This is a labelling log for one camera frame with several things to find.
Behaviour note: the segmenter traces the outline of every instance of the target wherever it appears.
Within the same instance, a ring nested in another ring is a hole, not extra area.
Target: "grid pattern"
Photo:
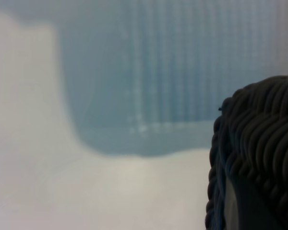
[[[273,43],[269,6],[123,0],[122,9],[127,119],[139,132],[215,119],[234,89],[265,77]]]

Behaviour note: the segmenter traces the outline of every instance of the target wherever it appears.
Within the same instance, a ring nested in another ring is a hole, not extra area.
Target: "black braided material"
[[[205,225],[226,229],[226,176],[247,178],[288,230],[288,76],[236,91],[220,108],[210,151]]]

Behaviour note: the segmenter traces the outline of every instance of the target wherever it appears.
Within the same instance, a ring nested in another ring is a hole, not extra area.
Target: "light blue panel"
[[[281,73],[278,20],[285,6],[0,0],[0,9],[23,22],[47,21],[58,30],[66,97],[84,143],[143,155],[209,148],[222,101]]]

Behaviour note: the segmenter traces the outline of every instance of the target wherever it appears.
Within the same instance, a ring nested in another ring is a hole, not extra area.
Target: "dark woven object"
[[[221,108],[210,151],[206,228],[226,229],[226,177],[251,181],[288,229],[288,76],[236,91]]]

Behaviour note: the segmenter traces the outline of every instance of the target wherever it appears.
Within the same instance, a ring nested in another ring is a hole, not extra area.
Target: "white background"
[[[204,229],[209,150],[106,157],[78,139],[56,30],[0,12],[0,230]]]

